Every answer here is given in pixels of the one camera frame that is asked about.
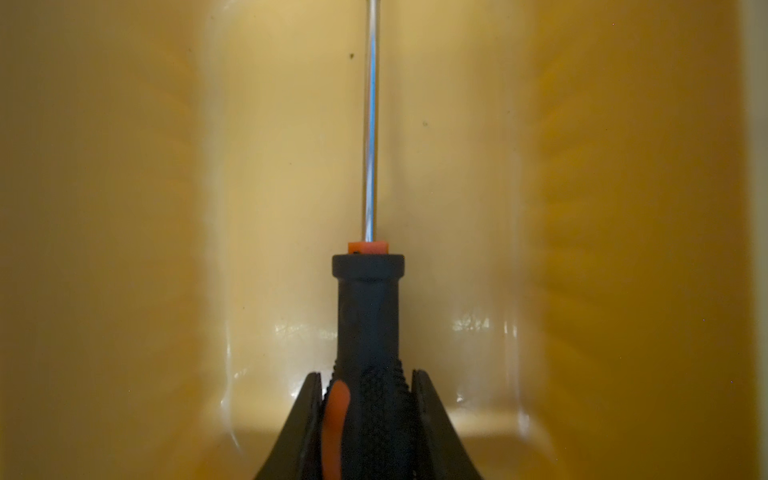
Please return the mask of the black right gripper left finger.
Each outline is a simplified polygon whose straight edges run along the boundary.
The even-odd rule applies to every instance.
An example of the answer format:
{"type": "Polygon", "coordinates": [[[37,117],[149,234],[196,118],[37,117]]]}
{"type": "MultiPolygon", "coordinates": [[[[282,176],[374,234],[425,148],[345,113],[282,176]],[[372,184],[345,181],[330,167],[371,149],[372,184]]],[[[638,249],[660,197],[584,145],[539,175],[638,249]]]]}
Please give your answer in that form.
{"type": "Polygon", "coordinates": [[[321,374],[309,373],[256,480],[318,480],[322,478],[320,427],[321,374]]]}

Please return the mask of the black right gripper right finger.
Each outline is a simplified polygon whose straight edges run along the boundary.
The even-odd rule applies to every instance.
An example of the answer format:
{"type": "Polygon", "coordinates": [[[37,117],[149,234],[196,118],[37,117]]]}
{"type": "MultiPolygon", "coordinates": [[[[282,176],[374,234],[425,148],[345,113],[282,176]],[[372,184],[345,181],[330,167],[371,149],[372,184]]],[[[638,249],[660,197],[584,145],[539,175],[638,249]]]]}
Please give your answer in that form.
{"type": "Polygon", "coordinates": [[[413,371],[412,394],[416,409],[415,478],[480,480],[482,476],[426,371],[413,371]]]}

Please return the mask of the black orange screwdriver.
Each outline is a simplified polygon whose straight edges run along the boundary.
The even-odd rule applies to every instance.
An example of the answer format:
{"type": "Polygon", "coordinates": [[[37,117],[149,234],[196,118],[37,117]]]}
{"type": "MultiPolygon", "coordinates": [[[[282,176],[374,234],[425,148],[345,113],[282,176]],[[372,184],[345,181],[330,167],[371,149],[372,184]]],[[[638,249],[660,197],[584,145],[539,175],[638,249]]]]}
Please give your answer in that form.
{"type": "Polygon", "coordinates": [[[332,259],[337,355],[321,429],[326,479],[410,479],[412,400],[399,359],[404,258],[376,241],[380,4],[366,4],[362,235],[332,259]]]}

